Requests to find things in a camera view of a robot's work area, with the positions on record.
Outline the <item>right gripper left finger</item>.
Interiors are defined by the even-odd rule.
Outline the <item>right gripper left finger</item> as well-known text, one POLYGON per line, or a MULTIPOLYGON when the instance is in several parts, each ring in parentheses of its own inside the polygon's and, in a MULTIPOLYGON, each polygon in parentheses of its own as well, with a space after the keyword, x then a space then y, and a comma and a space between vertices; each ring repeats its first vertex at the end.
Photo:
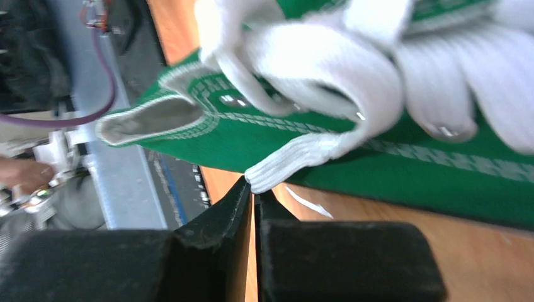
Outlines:
POLYGON ((1 258, 2 301, 242 301, 251 187, 177 230, 45 231, 1 258))

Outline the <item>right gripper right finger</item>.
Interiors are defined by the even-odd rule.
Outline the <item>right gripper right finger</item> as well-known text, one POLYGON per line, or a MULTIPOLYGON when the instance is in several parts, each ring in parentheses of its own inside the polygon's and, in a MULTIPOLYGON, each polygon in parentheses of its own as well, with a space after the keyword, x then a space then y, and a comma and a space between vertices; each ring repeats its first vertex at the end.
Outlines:
POLYGON ((260 301, 444 301, 423 233, 398 221, 301 221, 254 198, 260 301))

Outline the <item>green canvas sneaker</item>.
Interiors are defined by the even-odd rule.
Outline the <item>green canvas sneaker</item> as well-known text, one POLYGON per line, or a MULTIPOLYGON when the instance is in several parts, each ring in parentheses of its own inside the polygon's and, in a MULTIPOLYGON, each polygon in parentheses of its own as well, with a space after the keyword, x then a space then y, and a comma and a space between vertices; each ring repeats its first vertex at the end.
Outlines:
POLYGON ((533 229, 532 1, 197 1, 200 48, 96 123, 300 186, 533 229))

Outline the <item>white shoelace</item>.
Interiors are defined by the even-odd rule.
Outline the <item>white shoelace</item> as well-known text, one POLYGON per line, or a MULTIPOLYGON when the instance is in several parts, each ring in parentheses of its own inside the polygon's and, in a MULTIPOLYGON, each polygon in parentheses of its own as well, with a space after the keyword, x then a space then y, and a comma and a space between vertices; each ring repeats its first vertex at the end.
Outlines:
POLYGON ((263 193, 391 129, 404 111, 437 140, 464 142, 479 108, 511 150, 533 153, 533 2, 482 1, 412 21, 415 1, 348 1, 285 19, 276 1, 197 1, 200 58, 258 110, 350 120, 290 140, 248 168, 263 193))

